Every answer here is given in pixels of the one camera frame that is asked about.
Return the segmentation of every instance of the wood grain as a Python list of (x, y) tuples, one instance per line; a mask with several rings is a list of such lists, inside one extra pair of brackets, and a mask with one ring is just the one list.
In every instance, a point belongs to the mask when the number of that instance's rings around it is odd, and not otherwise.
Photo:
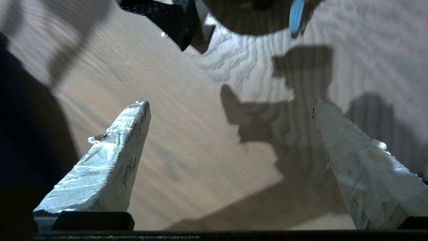
[(287, 0), (264, 12), (206, 0), (203, 55), (111, 2), (1, 0), (0, 26), (56, 88), (81, 154), (125, 106), (150, 102), (136, 229), (353, 228), (309, 118), (317, 98), (423, 173), (427, 2), (325, 0), (291, 39)]

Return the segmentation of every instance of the dark fabric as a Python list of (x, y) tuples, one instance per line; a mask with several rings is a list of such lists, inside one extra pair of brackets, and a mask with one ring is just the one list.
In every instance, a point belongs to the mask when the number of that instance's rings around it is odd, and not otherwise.
[(190, 45), (199, 21), (194, 0), (172, 0), (172, 5), (155, 0), (117, 0), (117, 2), (123, 10), (149, 18), (182, 51)]

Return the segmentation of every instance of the wooden floor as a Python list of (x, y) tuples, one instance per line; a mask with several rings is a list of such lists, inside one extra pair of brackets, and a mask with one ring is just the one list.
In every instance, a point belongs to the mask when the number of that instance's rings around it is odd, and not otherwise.
[(325, 0), (297, 39), (287, 0), (205, 2), (215, 32), (201, 54), (114, 0), (0, 1), (11, 52), (54, 86), (80, 154), (150, 102), (136, 229), (354, 228), (310, 119), (317, 99), (428, 178), (428, 1)]

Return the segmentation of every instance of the blue object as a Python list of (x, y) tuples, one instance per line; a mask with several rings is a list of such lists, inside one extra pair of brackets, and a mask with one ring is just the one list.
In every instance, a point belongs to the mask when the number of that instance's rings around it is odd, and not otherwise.
[(293, 0), (291, 5), (289, 28), (292, 36), (299, 34), (305, 2), (306, 0)]

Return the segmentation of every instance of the hardwood floor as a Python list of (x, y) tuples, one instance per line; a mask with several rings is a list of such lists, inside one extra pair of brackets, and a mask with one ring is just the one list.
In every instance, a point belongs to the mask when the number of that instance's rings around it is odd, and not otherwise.
[(114, 1), (0, 1), (10, 51), (55, 87), (80, 154), (150, 102), (136, 229), (353, 228), (309, 118), (318, 98), (428, 177), (428, 2), (325, 0), (297, 39), (287, 0), (205, 2), (216, 29), (201, 55)]

